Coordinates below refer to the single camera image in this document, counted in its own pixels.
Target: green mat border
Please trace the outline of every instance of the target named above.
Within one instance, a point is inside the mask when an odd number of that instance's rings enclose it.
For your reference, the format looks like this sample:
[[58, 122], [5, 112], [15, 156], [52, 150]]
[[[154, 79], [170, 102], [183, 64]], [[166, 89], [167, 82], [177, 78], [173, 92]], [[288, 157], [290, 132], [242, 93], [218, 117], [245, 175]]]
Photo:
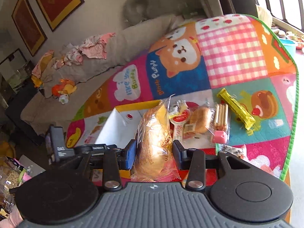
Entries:
[[[295, 96], [295, 108], [294, 108], [294, 116], [293, 116], [293, 122], [292, 122], [292, 128], [291, 128], [291, 134], [290, 134], [290, 141], [289, 141], [289, 146], [288, 146], [288, 150], [287, 150], [287, 154], [286, 154], [286, 159], [284, 162], [284, 166], [282, 169], [282, 173], [280, 176], [280, 179], [282, 181], [285, 180], [287, 171], [288, 171], [288, 167], [289, 167], [289, 163], [290, 163], [290, 157], [291, 157], [291, 152], [292, 152], [292, 148], [293, 148], [293, 143], [295, 140], [295, 129], [296, 129], [296, 125], [297, 125], [297, 118], [298, 118], [298, 103], [299, 103], [299, 71], [298, 71], [298, 67], [297, 64], [295, 63], [294, 59], [291, 57], [291, 55], [289, 54], [289, 52], [286, 50], [285, 46], [282, 44], [282, 42], [279, 40], [279, 38], [276, 36], [276, 34], [274, 34], [274, 32], [260, 19], [252, 16], [252, 15], [248, 15], [248, 14], [243, 14], [245, 16], [251, 17], [257, 21], [259, 21], [265, 28], [268, 29], [268, 31], [275, 37], [275, 39], [277, 40], [277, 42], [279, 43], [279, 45], [286, 51], [287, 55], [290, 57], [290, 59], [292, 60], [293, 64], [296, 67], [297, 73], [296, 73], [296, 96]], [[219, 151], [219, 144], [215, 144], [215, 153], [217, 154]]]

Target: black circular disc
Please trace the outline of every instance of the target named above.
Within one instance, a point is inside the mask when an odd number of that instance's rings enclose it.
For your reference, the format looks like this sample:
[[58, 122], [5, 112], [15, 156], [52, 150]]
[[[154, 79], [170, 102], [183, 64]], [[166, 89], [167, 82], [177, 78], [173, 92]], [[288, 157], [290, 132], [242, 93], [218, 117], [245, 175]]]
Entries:
[[89, 211], [98, 190], [75, 170], [45, 171], [25, 182], [16, 192], [21, 216], [37, 224], [69, 222]]
[[210, 189], [211, 202], [225, 215], [245, 222], [269, 222], [290, 209], [290, 188], [262, 170], [231, 170]]

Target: beige wall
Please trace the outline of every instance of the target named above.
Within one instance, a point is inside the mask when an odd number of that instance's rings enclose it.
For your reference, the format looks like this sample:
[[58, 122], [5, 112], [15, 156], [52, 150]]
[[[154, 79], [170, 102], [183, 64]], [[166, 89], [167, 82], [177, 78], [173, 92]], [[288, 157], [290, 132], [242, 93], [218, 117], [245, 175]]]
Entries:
[[[122, 18], [122, 6], [126, 0], [84, 0], [85, 3], [74, 11], [54, 32], [49, 28], [36, 0], [29, 0], [29, 3], [42, 27], [47, 41], [32, 58], [25, 44], [23, 43], [17, 28], [11, 18], [11, 14], [17, 0], [4, 0], [0, 11], [0, 26], [6, 27], [11, 34], [13, 41], [27, 59], [37, 63], [39, 58], [48, 49], [55, 52], [68, 42], [80, 42], [82, 39], [94, 34], [116, 32], [126, 27]], [[201, 7], [198, 0], [161, 0], [163, 9], [169, 12], [177, 12], [178, 8], [187, 3], [189, 8]]]

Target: window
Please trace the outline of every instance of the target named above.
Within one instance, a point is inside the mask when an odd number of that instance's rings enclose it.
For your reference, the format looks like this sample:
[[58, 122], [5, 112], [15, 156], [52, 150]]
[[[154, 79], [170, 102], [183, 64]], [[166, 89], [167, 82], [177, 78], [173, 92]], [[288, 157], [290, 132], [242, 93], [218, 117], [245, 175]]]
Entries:
[[258, 0], [260, 6], [266, 7], [273, 17], [304, 31], [304, 0]]

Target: screw head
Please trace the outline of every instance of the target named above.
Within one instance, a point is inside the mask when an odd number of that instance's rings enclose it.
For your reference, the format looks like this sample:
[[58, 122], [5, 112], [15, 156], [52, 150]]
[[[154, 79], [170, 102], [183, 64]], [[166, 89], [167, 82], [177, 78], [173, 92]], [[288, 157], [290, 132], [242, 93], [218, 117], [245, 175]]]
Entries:
[[107, 188], [118, 188], [119, 187], [119, 182], [117, 181], [107, 181], [105, 182], [104, 186]]
[[201, 181], [190, 181], [188, 183], [188, 186], [191, 188], [201, 188], [202, 186], [204, 186], [204, 184]]

